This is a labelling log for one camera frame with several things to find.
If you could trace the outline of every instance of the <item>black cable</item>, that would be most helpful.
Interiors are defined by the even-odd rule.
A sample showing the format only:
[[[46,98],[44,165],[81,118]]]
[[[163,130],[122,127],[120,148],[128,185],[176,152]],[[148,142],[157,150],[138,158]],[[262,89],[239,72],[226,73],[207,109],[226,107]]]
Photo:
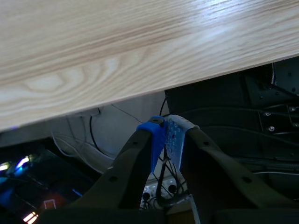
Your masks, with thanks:
[[[156,177],[156,175],[153,173],[155,179],[159,182],[159,179]],[[170,195],[170,197],[172,197],[171,193],[163,186],[161,185],[161,187]]]
[[[100,153],[103,153],[104,155],[109,156],[109,155],[107,155],[106,153],[104,153],[103,151],[100,150],[100,148],[98,147],[97,143],[96,143],[95,140],[94,140],[93,129],[92,129],[92,120],[93,120],[93,117],[90,116],[90,119],[89,119],[89,132],[90,132],[90,135],[91,135],[91,137],[92,137],[93,144],[94,144],[94,146],[96,147],[96,149],[97,149]]]
[[[227,107],[227,106],[208,106],[208,107],[201,107],[196,108],[184,112],[175,112],[174,114],[178,115],[184,115],[186,113],[193,113],[198,111],[204,111],[204,110],[232,110],[232,111],[250,111],[250,112],[259,112],[259,113],[271,113],[274,115],[284,116],[284,117],[291,117],[291,118],[299,118],[299,114],[290,114],[290,113],[284,113],[284,112],[275,112],[275,111],[268,111],[263,109],[255,109],[250,107]]]
[[[259,170],[259,171],[253,171],[253,174],[283,174],[283,175],[294,175],[299,176],[299,173],[292,172],[292,171],[281,171],[281,170]]]
[[[166,150],[164,150],[164,158],[167,158]],[[166,199],[161,196],[161,186],[162,186],[162,181],[164,178],[165,169],[166,169],[166,162],[164,162],[162,164],[160,179],[158,181],[158,186],[157,186],[157,190],[156,190],[156,198],[157,198],[157,202],[160,207],[169,208],[177,203],[180,203],[183,200],[187,200],[187,198],[189,197],[189,194],[187,192],[184,192],[183,194],[181,194],[179,196],[175,195],[174,197],[172,197],[170,199]]]
[[[252,134],[258,134],[258,135],[261,135],[261,136],[264,136],[264,137],[267,137],[267,138],[270,138],[270,139],[274,139],[274,140],[277,140],[277,141],[284,142],[284,143],[292,145],[292,146],[297,146],[297,147],[299,146],[299,143],[296,143],[296,142],[285,140],[285,139],[282,139],[280,137],[276,137],[276,136],[271,135],[271,134],[266,134],[266,133],[263,133],[263,132],[254,131],[254,130],[250,130],[250,129],[242,128],[242,127],[237,127],[237,126],[209,125],[209,126],[200,126],[200,128],[227,128],[227,129],[233,129],[233,130],[238,130],[238,131],[243,131],[243,132],[249,132],[249,133],[252,133]]]
[[[299,134],[299,132],[277,132],[277,133],[273,133],[273,135],[281,135],[281,134]]]
[[[161,106],[161,109],[160,109],[160,113],[159,113],[160,116],[161,116],[161,114],[162,114],[162,110],[163,110],[163,107],[164,107],[165,102],[166,102],[166,97],[164,98],[164,101],[163,101],[162,106]]]

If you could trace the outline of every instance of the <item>electrical wire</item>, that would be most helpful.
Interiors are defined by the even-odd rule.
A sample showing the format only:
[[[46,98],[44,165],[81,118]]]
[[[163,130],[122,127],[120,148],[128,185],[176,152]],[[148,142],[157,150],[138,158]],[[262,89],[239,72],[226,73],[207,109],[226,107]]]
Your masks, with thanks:
[[[232,110],[232,111],[249,111],[249,112],[259,112],[259,113],[271,113],[274,115],[284,116],[284,117],[291,117],[291,118],[299,118],[299,114],[290,114],[290,113],[284,113],[284,112],[275,112],[275,111],[268,111],[263,109],[255,109],[250,107],[227,107],[227,106],[208,106],[208,107],[201,107],[196,108],[184,112],[175,112],[174,114],[178,115],[184,115],[186,113],[193,113],[198,111],[204,111],[204,110]]]
[[[57,137],[56,137],[56,138],[60,138],[60,136],[61,136],[61,137],[64,137],[64,138],[73,139],[71,136],[66,135],[66,134],[61,134],[61,133],[57,133]],[[88,145],[88,146],[94,148],[95,151],[96,151],[98,154],[100,154],[101,156],[104,156],[104,157],[106,157],[106,158],[108,158],[108,159],[110,159],[110,160],[114,160],[114,159],[115,159],[115,158],[113,158],[113,157],[110,157],[110,156],[108,156],[108,155],[103,154],[102,152],[100,152],[99,150],[97,150],[97,148],[96,148],[93,144],[91,144],[91,143],[89,143],[89,142],[84,142],[83,140],[80,140],[80,139],[75,139],[75,140],[76,140],[76,141],[83,142],[83,143],[85,143],[86,145]]]
[[[86,136],[85,123],[84,123],[83,117],[80,117],[80,118],[81,118],[80,120],[81,120],[81,122],[82,122],[82,126],[83,126],[83,129],[84,129],[83,132],[84,132],[84,142],[85,142],[85,141],[86,141],[86,138],[87,138],[87,136]],[[71,123],[70,123],[70,120],[69,120],[68,117],[66,117],[66,121],[67,121],[67,124],[68,124],[68,126],[69,126],[71,135],[72,135],[73,139],[75,140],[76,137],[75,137],[75,134],[74,134],[74,132],[73,132],[73,129],[72,129],[72,127],[71,127]],[[77,146],[78,146],[78,148],[80,148],[79,151],[81,152],[82,149],[83,149],[83,147],[84,147],[84,143],[82,143],[80,147],[79,147],[79,144],[77,143]]]
[[[160,116],[161,116],[161,114],[162,114],[162,110],[163,110],[163,107],[164,107],[165,102],[166,102],[166,97],[164,98],[164,101],[163,101],[162,106],[161,106],[161,109],[160,109],[160,113],[159,113]]]
[[[86,163],[90,168],[92,168],[93,170],[97,171],[98,173],[100,174],[103,174],[103,171],[100,171],[98,170],[97,168],[93,167],[93,165],[91,165],[84,156],[82,156],[78,150],[72,146],[70,143],[68,143],[67,141],[63,140],[63,139],[59,139],[60,141],[62,141],[64,144],[66,144],[67,146],[69,146],[70,148],[72,148],[76,153],[77,155],[83,160],[84,163]]]
[[[283,174],[283,175],[299,176],[299,173],[280,171],[280,170],[261,170],[261,171],[255,171],[252,173],[256,174],[256,175],[258,175],[258,174]]]
[[[153,173],[153,176],[159,182],[159,179],[156,177],[156,175],[154,173]],[[170,195],[170,197],[172,197],[171,193],[163,185],[161,185],[161,187]]]
[[[56,141],[56,139],[55,139],[55,137],[54,137],[53,132],[51,132],[51,135],[52,135],[52,139],[53,139],[53,141],[54,141],[54,144],[56,145],[56,147],[58,148],[58,150],[59,150],[63,155],[65,155],[65,156],[67,156],[67,157],[76,157],[75,155],[69,155],[69,154],[65,153],[65,152],[60,148],[60,146],[57,144],[57,141]]]
[[[94,140],[93,129],[92,129],[92,120],[93,120],[93,117],[90,116],[90,119],[89,119],[89,131],[90,131],[90,135],[91,135],[92,140],[93,140],[93,144],[94,144],[94,146],[96,147],[96,149],[97,149],[99,152],[103,153],[103,154],[106,155],[106,156],[109,156],[109,155],[107,155],[106,153],[104,153],[104,152],[102,152],[102,151],[100,150],[100,148],[98,147],[97,143],[96,143],[95,140]]]
[[[281,135],[281,134],[299,134],[299,132],[277,132],[277,133],[273,133],[273,135]]]
[[[284,142],[284,143],[292,145],[292,146],[297,146],[297,147],[299,146],[299,143],[296,143],[296,142],[285,140],[285,139],[282,139],[280,137],[273,136],[271,134],[266,134],[266,133],[263,133],[263,132],[254,131],[254,130],[251,130],[251,129],[237,127],[237,126],[209,125],[209,126],[200,126],[200,128],[227,128],[227,129],[233,129],[233,130],[238,130],[238,131],[243,131],[243,132],[249,132],[249,133],[252,133],[252,134],[258,134],[258,135],[264,136],[266,138],[281,141],[281,142]]]

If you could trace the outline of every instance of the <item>black metal panel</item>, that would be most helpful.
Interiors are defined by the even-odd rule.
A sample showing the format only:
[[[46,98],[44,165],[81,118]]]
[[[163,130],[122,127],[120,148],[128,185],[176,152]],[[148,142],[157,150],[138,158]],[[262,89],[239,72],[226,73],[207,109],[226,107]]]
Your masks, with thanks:
[[[299,93],[299,57],[275,63],[275,84],[291,93]],[[299,161],[299,148],[283,142],[272,140],[252,133],[223,129],[206,128],[210,125],[229,125],[252,129],[267,134],[281,132],[297,132],[294,134],[276,135],[288,140],[299,140],[299,123],[297,118],[278,115],[266,116],[257,112],[202,110],[188,113],[191,109],[211,106],[267,108],[269,106],[288,104],[299,106],[295,97],[287,95],[271,87],[272,64],[217,77],[202,82],[174,88],[165,91],[170,113],[186,112],[183,117],[197,124],[207,133],[216,144],[231,156],[267,158],[277,161]],[[277,112],[299,114],[290,111],[289,107],[272,108]],[[252,170],[267,169],[266,166],[248,166]],[[290,179],[289,184],[295,187],[288,188],[281,177],[277,175],[261,175],[267,177],[268,184],[290,197],[298,195],[297,181]]]

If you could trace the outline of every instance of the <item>blue led light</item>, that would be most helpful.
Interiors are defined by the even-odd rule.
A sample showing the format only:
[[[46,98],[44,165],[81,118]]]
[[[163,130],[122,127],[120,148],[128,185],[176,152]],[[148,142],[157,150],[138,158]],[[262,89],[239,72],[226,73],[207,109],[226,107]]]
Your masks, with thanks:
[[[18,163],[18,165],[15,167],[15,169],[18,169],[18,168],[22,167],[26,162],[29,162],[29,158],[28,158],[28,156],[26,156],[24,159],[22,159],[22,160]]]
[[[82,194],[80,194],[79,192],[77,192],[75,189],[73,189],[73,192],[75,192],[77,195],[79,195],[80,197],[82,197]]]

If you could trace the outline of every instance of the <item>wooden desk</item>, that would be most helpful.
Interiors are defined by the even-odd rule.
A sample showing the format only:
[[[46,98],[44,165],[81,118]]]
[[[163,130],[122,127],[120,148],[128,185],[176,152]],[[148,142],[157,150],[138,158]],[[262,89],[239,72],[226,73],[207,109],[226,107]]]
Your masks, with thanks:
[[[299,54],[297,0],[1,0],[0,129]]]

